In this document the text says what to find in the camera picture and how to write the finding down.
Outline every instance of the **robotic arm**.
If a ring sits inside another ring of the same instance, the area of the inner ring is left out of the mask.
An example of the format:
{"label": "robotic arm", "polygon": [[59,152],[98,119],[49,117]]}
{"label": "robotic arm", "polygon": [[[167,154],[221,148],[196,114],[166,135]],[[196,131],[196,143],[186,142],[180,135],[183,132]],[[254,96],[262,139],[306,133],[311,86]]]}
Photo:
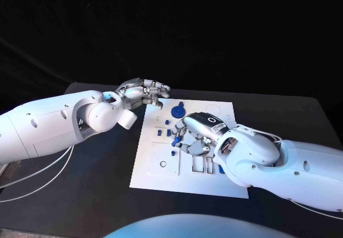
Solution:
{"label": "robotic arm", "polygon": [[134,78],[114,92],[85,91],[29,102],[0,115],[0,164],[59,152],[113,129],[130,129],[130,109],[169,97],[162,83]]}
{"label": "robotic arm", "polygon": [[209,113],[193,113],[179,121],[172,134],[176,142],[186,131],[196,142],[176,146],[193,156],[213,149],[213,162],[235,184],[261,187],[284,199],[342,212],[343,151],[283,140],[239,124],[229,129]]}

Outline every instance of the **white cable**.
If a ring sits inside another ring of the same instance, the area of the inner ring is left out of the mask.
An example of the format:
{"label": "white cable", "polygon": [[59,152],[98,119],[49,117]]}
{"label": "white cable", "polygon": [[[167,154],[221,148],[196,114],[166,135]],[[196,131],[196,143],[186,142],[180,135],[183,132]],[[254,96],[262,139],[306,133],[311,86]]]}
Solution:
{"label": "white cable", "polygon": [[324,216],[327,216],[327,217],[332,217],[332,218],[336,218],[336,219],[340,219],[340,220],[343,220],[343,218],[342,217],[334,217],[334,216],[330,216],[330,215],[327,215],[327,214],[324,214],[324,213],[321,213],[321,212],[317,212],[317,211],[314,211],[313,209],[310,209],[310,208],[307,208],[307,207],[304,207],[304,206],[301,206],[297,202],[294,202],[293,200],[290,200],[294,204],[297,204],[300,207],[303,207],[304,209],[307,209],[309,211],[311,211],[311,212],[316,212],[316,213],[319,213],[320,215],[324,215]]}
{"label": "white cable", "polygon": [[72,148],[72,147],[68,148],[68,150],[65,151],[65,153],[62,154],[62,156],[55,160],[55,162],[53,162],[49,166],[46,166],[40,171],[38,171],[38,172],[33,173],[32,175],[23,177],[23,178],[19,179],[17,181],[10,182],[10,183],[7,183],[6,185],[0,186],[0,189],[4,188],[4,187],[9,187],[9,186],[13,185],[15,183],[17,183],[17,182],[26,180],[27,178],[30,178],[32,176],[35,176],[35,175],[38,175],[40,172],[43,172],[46,169],[49,169],[49,168],[59,162],[59,160],[64,158],[64,156],[66,155],[66,153],[68,153],[68,151],[71,150],[71,148]]}
{"label": "white cable", "polygon": [[271,136],[271,138],[272,138],[275,141],[283,140],[278,135],[274,135],[274,134],[271,134],[271,133],[268,133],[268,132],[264,132],[264,131],[261,131],[261,130],[257,130],[257,129],[251,128],[251,127],[249,127],[249,129],[251,129],[252,131],[261,133],[261,134],[265,134],[265,135]]}
{"label": "white cable", "polygon": [[51,180],[39,189],[36,189],[33,192],[27,193],[26,195],[20,196],[20,197],[16,197],[16,198],[9,199],[9,200],[3,200],[3,201],[0,201],[0,202],[10,202],[10,201],[13,201],[13,200],[17,200],[17,199],[20,199],[20,198],[29,196],[29,195],[33,194],[35,192],[38,192],[45,186],[48,186],[48,184],[55,180],[55,178],[58,177],[58,175],[62,173],[62,171],[64,171],[64,169],[65,169],[65,167],[66,167],[66,164],[68,164],[68,162],[69,162],[69,158],[71,158],[71,156],[72,156],[72,153],[74,153],[74,146],[72,146],[72,151],[71,151],[71,153],[69,153],[69,157],[68,157],[66,163],[65,163],[65,165],[64,165],[64,167],[62,167],[59,173],[56,174],[56,176],[52,178],[52,180]]}

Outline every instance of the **metal robot hand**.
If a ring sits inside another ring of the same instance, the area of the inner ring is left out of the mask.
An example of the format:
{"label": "metal robot hand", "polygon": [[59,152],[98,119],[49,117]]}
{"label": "metal robot hand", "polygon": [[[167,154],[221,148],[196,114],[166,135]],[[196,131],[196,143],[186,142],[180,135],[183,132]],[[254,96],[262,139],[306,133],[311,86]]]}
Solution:
{"label": "metal robot hand", "polygon": [[[193,156],[203,156],[211,151],[211,145],[216,145],[221,136],[229,128],[223,121],[209,113],[189,114],[174,125],[172,137],[173,146]],[[180,143],[183,135],[189,131],[196,141],[192,145]]]}
{"label": "metal robot hand", "polygon": [[125,109],[136,109],[141,104],[153,104],[163,108],[157,95],[169,98],[170,87],[157,81],[134,78],[125,81],[115,90],[121,95]]}

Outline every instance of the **white board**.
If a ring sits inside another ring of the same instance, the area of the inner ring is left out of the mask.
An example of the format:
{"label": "white board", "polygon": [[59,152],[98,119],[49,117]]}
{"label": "white board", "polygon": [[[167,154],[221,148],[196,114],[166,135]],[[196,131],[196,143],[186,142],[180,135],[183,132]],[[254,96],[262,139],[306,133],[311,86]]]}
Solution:
{"label": "white board", "polygon": [[[196,170],[202,170],[200,158],[193,159],[179,148],[172,147],[173,139],[167,137],[167,129],[172,129],[180,120],[172,116],[172,108],[179,105],[179,102],[183,102],[186,115],[208,112],[225,122],[229,128],[236,125],[232,103],[180,99],[160,99],[160,101],[164,104],[163,110],[147,105],[130,187],[249,198],[247,188],[238,186],[226,175],[219,173],[218,164],[212,164],[211,159],[206,163],[206,157],[213,157],[213,149],[203,157],[203,172],[193,172],[193,162],[198,163]],[[193,141],[187,133],[183,143],[192,144]]]}

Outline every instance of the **table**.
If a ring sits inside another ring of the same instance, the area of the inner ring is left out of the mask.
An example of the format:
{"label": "table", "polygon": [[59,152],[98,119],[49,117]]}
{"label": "table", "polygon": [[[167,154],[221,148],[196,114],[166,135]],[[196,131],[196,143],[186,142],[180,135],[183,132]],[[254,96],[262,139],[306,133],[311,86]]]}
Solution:
{"label": "table", "polygon": [[[74,83],[66,93],[111,91],[117,86]],[[234,102],[236,122],[284,139],[342,149],[314,98],[172,90],[172,98]],[[66,237],[102,237],[127,224],[166,214],[198,213],[236,218],[297,237],[336,237],[342,221],[296,206],[261,188],[249,199],[130,188],[146,106],[130,130],[120,125],[75,146],[56,180],[33,195],[0,203],[0,227]],[[13,179],[43,168],[59,154],[22,161]],[[33,191],[55,176],[65,159],[33,178],[4,189],[0,200]]]}

